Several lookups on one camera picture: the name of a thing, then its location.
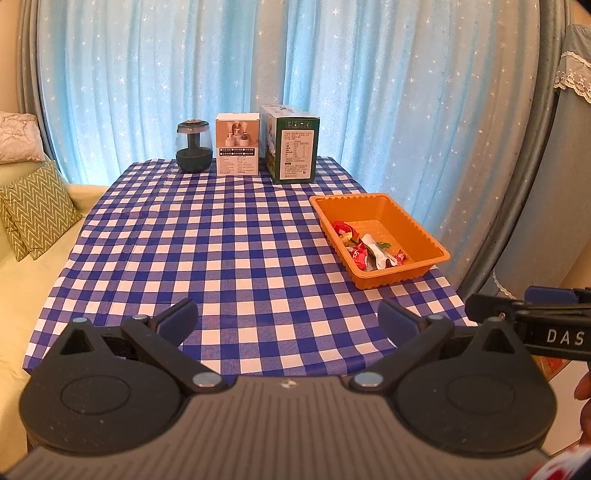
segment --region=human hand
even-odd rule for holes
[[[574,397],[577,400],[587,400],[591,398],[591,372],[587,372],[579,381],[574,389]],[[591,400],[589,400],[581,410],[581,444],[591,445]]]

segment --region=gray ribbed surface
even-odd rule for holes
[[[340,379],[242,377],[227,392],[194,397],[155,441],[110,457],[37,449],[9,480],[371,479],[522,480],[546,457],[459,458],[425,445],[386,401]]]

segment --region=nutrition label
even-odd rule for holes
[[[280,180],[309,179],[312,170],[314,130],[283,130]]]

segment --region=green product box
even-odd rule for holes
[[[290,105],[261,105],[259,147],[274,183],[312,183],[320,118]]]

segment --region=white pillow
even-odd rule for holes
[[[0,112],[0,163],[44,161],[37,117],[30,113]]]

